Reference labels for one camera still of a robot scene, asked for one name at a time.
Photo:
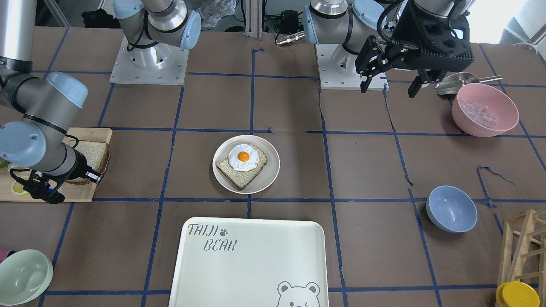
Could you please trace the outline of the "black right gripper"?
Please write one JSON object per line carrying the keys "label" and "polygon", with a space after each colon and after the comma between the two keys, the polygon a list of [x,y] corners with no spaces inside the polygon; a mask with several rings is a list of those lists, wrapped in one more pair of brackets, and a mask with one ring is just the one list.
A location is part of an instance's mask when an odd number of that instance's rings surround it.
{"label": "black right gripper", "polygon": [[97,185],[100,184],[103,180],[104,174],[94,170],[89,170],[90,166],[88,165],[87,157],[78,150],[75,150],[75,154],[75,168],[67,177],[66,182],[74,185],[85,185],[90,182]]}

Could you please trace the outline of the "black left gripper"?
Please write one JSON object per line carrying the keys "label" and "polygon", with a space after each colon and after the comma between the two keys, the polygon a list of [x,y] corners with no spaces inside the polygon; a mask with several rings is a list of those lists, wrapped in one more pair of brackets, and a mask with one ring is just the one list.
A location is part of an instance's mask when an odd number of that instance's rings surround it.
{"label": "black left gripper", "polygon": [[372,78],[392,69],[416,70],[408,88],[414,98],[423,85],[447,72],[462,72],[474,62],[468,15],[471,0],[394,0],[377,19],[376,36],[367,37],[355,60],[363,77],[361,93]]}

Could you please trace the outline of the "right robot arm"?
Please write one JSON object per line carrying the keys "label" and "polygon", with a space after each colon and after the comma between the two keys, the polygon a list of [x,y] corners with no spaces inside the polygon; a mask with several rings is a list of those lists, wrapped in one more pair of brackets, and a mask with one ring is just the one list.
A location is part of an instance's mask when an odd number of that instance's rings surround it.
{"label": "right robot arm", "polygon": [[87,87],[64,72],[32,72],[35,0],[1,2],[1,102],[22,119],[1,126],[1,157],[58,183],[77,177],[100,183],[103,175],[63,140],[83,108]]}

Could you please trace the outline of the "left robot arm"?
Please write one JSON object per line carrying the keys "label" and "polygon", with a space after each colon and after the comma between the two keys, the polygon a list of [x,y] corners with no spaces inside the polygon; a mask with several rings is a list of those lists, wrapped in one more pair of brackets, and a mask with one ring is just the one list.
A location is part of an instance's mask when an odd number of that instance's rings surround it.
{"label": "left robot arm", "polygon": [[366,93],[373,77],[392,69],[415,70],[414,98],[426,84],[474,62],[467,20],[471,0],[312,0],[304,8],[309,43],[336,44],[349,55],[341,70],[361,78]]}

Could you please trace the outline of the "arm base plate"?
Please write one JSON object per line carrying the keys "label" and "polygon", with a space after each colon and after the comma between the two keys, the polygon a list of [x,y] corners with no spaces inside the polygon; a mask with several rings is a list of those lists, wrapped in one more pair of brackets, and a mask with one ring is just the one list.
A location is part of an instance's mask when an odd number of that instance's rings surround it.
{"label": "arm base plate", "polygon": [[322,89],[361,91],[361,75],[355,67],[356,55],[335,43],[317,44],[315,49]]}
{"label": "arm base plate", "polygon": [[135,48],[124,37],[111,76],[112,84],[180,85],[185,82],[189,50],[158,43],[149,49]]}

